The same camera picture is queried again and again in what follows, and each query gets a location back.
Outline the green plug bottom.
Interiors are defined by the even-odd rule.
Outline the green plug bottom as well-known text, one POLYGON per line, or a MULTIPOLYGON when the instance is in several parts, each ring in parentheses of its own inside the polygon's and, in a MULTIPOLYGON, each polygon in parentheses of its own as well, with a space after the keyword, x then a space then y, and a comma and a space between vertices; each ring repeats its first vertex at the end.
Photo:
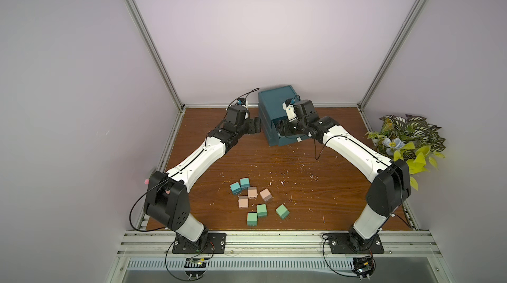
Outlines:
POLYGON ((248 213, 246 224, 249 227, 256 227, 257 226, 257 213, 248 213))

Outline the circuit board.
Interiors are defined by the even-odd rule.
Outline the circuit board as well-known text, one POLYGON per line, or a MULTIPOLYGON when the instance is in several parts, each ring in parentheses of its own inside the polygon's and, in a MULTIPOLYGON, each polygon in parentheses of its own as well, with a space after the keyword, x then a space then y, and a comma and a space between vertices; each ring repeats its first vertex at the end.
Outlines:
POLYGON ((189 281, 199 280, 207 271, 208 260, 204 258, 187 258, 184 272, 189 281))
POLYGON ((372 274, 376 270, 376 263, 373 257, 365 256, 353 259, 352 272, 360 279, 371 279, 372 274))

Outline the teal drawer cabinet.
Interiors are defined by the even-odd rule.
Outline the teal drawer cabinet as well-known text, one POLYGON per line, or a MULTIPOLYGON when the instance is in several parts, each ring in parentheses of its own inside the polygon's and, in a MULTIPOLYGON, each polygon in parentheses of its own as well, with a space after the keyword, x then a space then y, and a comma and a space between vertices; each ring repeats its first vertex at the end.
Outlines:
POLYGON ((282 147, 308 139, 304 135, 281 136, 277 131, 277 124, 282 120, 286 121, 288 119, 286 111, 283 109, 283 104, 287 99, 293 99, 296 96, 297 93, 291 85, 264 90, 258 94, 261 131, 264 133, 269 146, 282 147))

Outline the green plug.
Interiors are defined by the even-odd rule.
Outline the green plug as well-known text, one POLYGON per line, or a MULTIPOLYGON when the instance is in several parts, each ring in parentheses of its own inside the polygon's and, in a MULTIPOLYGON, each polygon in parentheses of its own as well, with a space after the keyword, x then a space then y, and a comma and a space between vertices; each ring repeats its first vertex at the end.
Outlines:
POLYGON ((256 227, 257 226, 257 213, 248 213, 246 224, 249 227, 256 227))
POLYGON ((285 205, 278 206, 275 211, 282 220, 284 220, 290 214, 288 208, 285 205))
POLYGON ((268 215, 268 213, 267 213, 267 205, 266 204, 257 205, 256 206, 256 212, 257 212, 257 217, 258 218, 267 217, 267 215, 268 215))

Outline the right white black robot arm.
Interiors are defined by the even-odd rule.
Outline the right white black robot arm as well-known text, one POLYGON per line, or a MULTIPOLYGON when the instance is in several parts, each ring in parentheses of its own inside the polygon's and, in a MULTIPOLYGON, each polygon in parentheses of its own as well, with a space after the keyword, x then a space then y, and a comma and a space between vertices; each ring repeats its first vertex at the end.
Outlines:
POLYGON ((277 124, 281 136, 306 135, 342 155, 370 182, 366 206, 349 229, 348 245, 368 249, 386 221, 411 194, 409 166, 372 150, 348 133, 335 119, 320 117, 312 101, 287 99, 282 104, 286 120, 277 124))

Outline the teal plug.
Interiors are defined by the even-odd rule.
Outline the teal plug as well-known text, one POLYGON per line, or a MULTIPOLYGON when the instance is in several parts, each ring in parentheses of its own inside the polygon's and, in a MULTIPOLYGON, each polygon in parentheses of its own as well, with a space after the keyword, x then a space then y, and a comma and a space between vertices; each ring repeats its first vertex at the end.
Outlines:
POLYGON ((235 183, 231 184, 230 188, 231 188, 232 194, 234 194, 234 195, 239 195, 242 192, 242 187, 239 184, 239 182, 235 182, 235 183))
POLYGON ((248 189, 250 187, 250 179, 248 177, 241 178, 240 187, 241 190, 248 189))

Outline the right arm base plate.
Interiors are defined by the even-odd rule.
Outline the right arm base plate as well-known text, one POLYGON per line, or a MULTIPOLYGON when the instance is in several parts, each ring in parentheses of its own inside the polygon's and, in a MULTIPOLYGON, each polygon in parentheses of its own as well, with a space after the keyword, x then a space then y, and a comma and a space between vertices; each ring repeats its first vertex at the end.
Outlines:
POLYGON ((328 245, 332 254, 370 255, 384 254, 384 246, 378 234, 370 239, 364 239, 358 234, 348 232, 333 232, 327 234, 328 245))

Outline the green plug middle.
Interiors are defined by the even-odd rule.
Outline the green plug middle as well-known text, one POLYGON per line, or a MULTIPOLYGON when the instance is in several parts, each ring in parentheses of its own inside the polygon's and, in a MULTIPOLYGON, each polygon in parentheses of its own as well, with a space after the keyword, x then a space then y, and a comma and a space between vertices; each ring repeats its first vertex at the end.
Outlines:
POLYGON ((267 213, 267 205, 266 204, 257 205, 256 206, 256 212, 257 212, 257 217, 258 218, 267 217, 267 215, 268 215, 268 213, 267 213))

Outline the artificial potted plant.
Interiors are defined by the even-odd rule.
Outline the artificial potted plant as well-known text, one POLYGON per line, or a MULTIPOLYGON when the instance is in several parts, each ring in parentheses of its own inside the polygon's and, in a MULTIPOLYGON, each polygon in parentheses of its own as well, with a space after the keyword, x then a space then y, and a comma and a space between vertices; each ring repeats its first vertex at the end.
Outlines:
POLYGON ((409 180, 414 190, 419 188, 417 174, 430 167, 438 169, 438 160, 444 159, 446 139, 439 134, 440 127, 420 115, 385 115, 380 118, 379 131, 370 131, 370 139, 377 151, 392 160, 403 160, 409 167, 409 180))

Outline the right circuit board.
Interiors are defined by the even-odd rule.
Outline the right circuit board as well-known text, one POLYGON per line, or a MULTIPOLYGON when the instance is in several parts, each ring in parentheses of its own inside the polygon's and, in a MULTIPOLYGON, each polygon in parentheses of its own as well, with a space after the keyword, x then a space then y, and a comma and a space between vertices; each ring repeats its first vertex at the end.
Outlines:
POLYGON ((353 259, 352 272, 360 279, 371 279, 372 274, 376 270, 376 263, 373 257, 365 256, 353 259))

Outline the green plug right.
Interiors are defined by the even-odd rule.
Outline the green plug right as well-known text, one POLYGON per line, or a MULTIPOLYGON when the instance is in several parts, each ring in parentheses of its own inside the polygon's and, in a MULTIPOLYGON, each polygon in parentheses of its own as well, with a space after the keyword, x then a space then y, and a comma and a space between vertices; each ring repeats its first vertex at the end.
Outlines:
POLYGON ((278 206, 275 211, 282 220, 284 220, 290 214, 288 208, 285 205, 278 206))

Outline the pink plug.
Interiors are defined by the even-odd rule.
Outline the pink plug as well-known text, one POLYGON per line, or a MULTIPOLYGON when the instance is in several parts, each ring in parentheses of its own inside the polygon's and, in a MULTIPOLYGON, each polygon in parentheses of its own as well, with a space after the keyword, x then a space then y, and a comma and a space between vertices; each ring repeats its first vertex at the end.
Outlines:
POLYGON ((258 196, 257 187, 249 187, 248 188, 248 198, 249 199, 256 199, 257 196, 258 196))
POLYGON ((239 209, 246 209, 249 207, 249 198, 245 196, 241 196, 238 198, 238 207, 239 209))
POLYGON ((263 199, 264 202, 269 202, 273 198, 273 195, 271 194, 271 192, 269 191, 269 189, 262 190, 260 192, 260 196, 261 196, 261 198, 263 199))

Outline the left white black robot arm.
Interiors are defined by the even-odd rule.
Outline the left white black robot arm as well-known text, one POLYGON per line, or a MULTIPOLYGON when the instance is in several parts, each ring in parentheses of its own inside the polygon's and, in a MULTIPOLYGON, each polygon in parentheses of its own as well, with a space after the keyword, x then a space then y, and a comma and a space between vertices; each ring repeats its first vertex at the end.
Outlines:
POLYGON ((155 171, 150 176, 144 213, 201 249, 207 243, 208 229, 191 214, 189 192, 240 138, 260 132, 261 119, 252 117, 246 106, 229 107, 224 119, 185 160, 165 173, 155 171))

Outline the aluminium front rail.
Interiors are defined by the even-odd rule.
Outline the aluminium front rail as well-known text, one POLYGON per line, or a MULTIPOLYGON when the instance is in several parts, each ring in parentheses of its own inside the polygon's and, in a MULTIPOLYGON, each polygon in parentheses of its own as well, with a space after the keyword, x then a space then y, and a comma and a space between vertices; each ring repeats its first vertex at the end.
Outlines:
MULTIPOLYGON (((223 231, 227 242, 223 254, 204 254, 218 257, 320 257, 322 253, 333 256, 325 230, 244 230, 223 231)), ((381 231, 378 234, 384 246, 384 254, 375 257, 441 257, 429 231, 381 231)), ((127 231, 116 252, 117 257, 163 257, 171 252, 170 244, 175 234, 169 231, 127 231)))

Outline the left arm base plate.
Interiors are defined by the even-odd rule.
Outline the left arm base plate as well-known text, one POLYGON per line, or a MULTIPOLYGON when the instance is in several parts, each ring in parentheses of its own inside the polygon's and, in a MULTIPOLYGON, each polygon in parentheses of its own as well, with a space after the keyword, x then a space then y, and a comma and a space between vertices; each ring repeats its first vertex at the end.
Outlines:
POLYGON ((196 242, 176 235, 176 240, 172 247, 173 254, 223 254, 227 235, 220 232, 204 232, 196 242))

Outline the left circuit board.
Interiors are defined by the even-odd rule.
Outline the left circuit board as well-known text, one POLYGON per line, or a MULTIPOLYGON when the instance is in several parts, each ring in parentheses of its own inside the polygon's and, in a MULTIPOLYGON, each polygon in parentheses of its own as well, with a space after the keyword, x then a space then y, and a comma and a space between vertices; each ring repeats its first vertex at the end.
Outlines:
POLYGON ((187 258, 184 272, 189 281, 199 280, 207 271, 208 260, 204 258, 187 258))

